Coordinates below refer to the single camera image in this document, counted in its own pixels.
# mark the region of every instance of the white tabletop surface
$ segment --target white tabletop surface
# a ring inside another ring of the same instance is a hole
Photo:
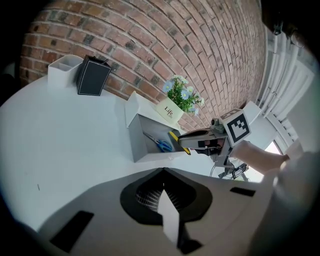
[[[209,175],[211,159],[195,152],[134,163],[125,102],[48,88],[45,76],[0,107],[0,185],[16,219],[37,230],[90,187],[157,167]]]

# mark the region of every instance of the potted plant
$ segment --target potted plant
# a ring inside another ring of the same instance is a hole
[[[178,122],[184,112],[198,115],[199,109],[195,104],[202,106],[205,103],[204,98],[192,86],[186,86],[188,83],[183,76],[174,75],[163,86],[162,90],[167,93],[167,97],[155,109],[171,124]]]

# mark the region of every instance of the black box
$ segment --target black box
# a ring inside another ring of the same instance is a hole
[[[110,71],[106,61],[86,55],[76,80],[78,94],[100,96]]]

